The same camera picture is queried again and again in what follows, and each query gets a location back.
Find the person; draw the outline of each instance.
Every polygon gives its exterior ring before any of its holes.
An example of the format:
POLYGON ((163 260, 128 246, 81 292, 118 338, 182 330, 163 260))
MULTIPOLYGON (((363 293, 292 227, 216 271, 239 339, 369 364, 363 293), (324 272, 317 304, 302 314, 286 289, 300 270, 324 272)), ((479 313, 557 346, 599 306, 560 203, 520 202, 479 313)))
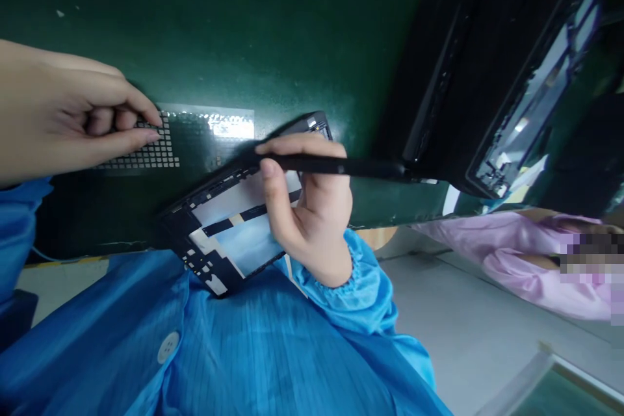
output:
POLYGON ((573 319, 612 318, 611 282, 624 272, 618 226, 533 208, 411 228, 480 265, 528 302, 573 319))
MULTIPOLYGON (((161 120, 119 70, 10 42, 0 42, 0 107, 5 304, 51 191, 43 177, 131 153, 159 137, 133 128, 137 116, 161 120)), ((344 150, 313 135, 257 148, 344 150)), ((388 277, 346 228, 348 178, 306 174, 291 208, 279 165, 264 159, 261 170, 271 230, 307 298, 283 259, 215 300, 171 251, 113 257, 102 279, 0 354, 0 413, 449 415, 427 351, 395 331, 388 277)))

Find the finger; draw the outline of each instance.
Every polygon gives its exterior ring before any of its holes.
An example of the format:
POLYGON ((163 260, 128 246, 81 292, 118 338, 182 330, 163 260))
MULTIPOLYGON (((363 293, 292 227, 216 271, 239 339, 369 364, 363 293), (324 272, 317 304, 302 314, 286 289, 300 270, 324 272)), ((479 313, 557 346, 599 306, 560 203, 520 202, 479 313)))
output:
POLYGON ((258 154, 275 153, 279 155, 305 153, 318 156, 346 157, 343 145, 326 140, 316 133, 294 133, 269 140, 256 146, 258 154))
POLYGON ((292 216, 293 210, 288 196, 286 176, 280 165, 272 159, 260 161, 260 169, 271 232, 284 250, 292 250, 301 244, 303 238, 292 216))
POLYGON ((117 130, 130 130, 137 124, 137 114, 127 109, 117 109, 115 127, 117 130))
POLYGON ((63 143, 59 154, 68 155, 64 172, 80 170, 104 163, 109 159, 134 153, 160 135, 152 129, 132 129, 109 133, 96 138, 72 139, 63 143))
POLYGON ((68 70, 65 75, 70 90, 94 107, 125 105, 152 125, 160 127, 163 124, 156 106, 124 78, 84 70, 68 70))
POLYGON ((96 107, 89 115, 86 132, 92 137, 101 137, 111 131, 115 111, 110 107, 96 107))

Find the elastic cuff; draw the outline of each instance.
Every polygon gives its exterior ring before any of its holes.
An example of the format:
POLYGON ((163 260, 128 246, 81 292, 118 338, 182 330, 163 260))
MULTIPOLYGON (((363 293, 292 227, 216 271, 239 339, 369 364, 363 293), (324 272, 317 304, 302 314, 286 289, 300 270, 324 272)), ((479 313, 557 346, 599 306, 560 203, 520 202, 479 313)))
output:
POLYGON ((327 298, 344 296, 345 294, 354 292, 358 288, 358 284, 362 278, 361 259, 363 257, 363 253, 358 242, 358 235, 351 229, 348 229, 344 232, 344 240, 346 241, 349 253, 351 254, 351 277, 345 284, 338 286, 337 288, 327 287, 317 281, 309 271, 305 270, 305 272, 313 280, 314 287, 327 298))

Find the black stylus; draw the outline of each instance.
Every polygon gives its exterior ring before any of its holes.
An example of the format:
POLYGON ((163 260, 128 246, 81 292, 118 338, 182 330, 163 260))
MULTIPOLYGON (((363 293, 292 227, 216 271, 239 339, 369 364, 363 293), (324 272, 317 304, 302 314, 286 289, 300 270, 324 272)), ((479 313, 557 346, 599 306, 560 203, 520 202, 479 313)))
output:
POLYGON ((271 158, 284 170, 307 172, 310 174, 342 174, 352 177, 368 177, 372 179, 390 179, 409 182, 405 166, 397 162, 379 161, 376 159, 337 158, 307 154, 296 155, 258 155, 247 156, 250 163, 260 164, 260 160, 271 158))

